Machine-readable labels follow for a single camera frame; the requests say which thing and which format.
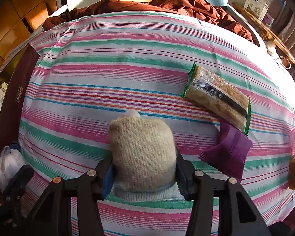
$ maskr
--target bed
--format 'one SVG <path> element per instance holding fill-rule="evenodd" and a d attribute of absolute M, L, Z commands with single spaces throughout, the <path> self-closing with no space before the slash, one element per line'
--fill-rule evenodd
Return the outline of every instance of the bed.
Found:
<path fill-rule="evenodd" d="M 295 83 L 253 43 L 195 18 L 153 11 L 82 17 L 35 33 L 26 43 L 39 59 L 19 128 L 22 154 L 35 170 L 22 199 L 24 213 L 52 178 L 78 177 L 107 157 L 109 122 L 128 109 L 162 119 L 184 159 L 223 178 L 198 159 L 204 148 L 216 145 L 220 118 L 181 97 L 194 62 L 251 98 L 248 137 L 254 145 L 241 184 L 267 225 L 282 221 L 295 206 L 295 191 L 288 189 Z M 192 202 L 179 192 L 141 203 L 111 193 L 98 207 L 106 235 L 184 235 Z M 212 235 L 218 209 L 215 199 Z M 74 198 L 72 229 L 78 235 Z"/>

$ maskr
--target black label strip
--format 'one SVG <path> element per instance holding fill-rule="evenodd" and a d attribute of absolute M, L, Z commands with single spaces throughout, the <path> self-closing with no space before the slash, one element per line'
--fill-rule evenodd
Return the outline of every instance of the black label strip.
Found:
<path fill-rule="evenodd" d="M 245 118 L 247 118 L 247 111 L 241 105 L 239 105 L 238 103 L 236 103 L 229 96 L 225 95 L 223 92 L 221 92 L 220 90 L 216 89 L 212 85 L 210 85 L 210 84 L 208 84 L 206 82 L 200 81 L 199 79 L 196 79 L 193 82 L 193 85 L 196 88 L 198 88 L 198 89 L 206 90 L 206 92 L 209 93 L 208 95 L 218 97 L 220 100 L 222 100 L 226 104 L 230 105 L 237 112 L 239 112 L 241 115 L 243 115 Z"/>

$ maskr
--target knit fabric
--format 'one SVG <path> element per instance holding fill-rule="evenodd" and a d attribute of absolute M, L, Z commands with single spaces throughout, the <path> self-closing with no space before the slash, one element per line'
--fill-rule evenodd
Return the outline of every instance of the knit fabric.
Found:
<path fill-rule="evenodd" d="M 127 201 L 164 198 L 177 191 L 176 150 L 170 128 L 158 119 L 112 120 L 109 143 L 117 169 L 114 194 Z"/>

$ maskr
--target purple snack wrapper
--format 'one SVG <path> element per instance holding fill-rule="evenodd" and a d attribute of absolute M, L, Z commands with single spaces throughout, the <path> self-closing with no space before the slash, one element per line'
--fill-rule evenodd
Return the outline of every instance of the purple snack wrapper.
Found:
<path fill-rule="evenodd" d="M 203 151 L 199 159 L 241 182 L 246 158 L 252 145 L 251 140 L 240 130 L 222 120 L 219 144 Z"/>

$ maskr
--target packaged bread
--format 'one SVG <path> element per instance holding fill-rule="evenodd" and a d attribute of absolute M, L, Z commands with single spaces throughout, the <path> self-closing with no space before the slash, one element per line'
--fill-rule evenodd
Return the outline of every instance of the packaged bread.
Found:
<path fill-rule="evenodd" d="M 206 107 L 242 132 L 246 131 L 249 98 L 208 69 L 193 65 L 183 97 Z"/>

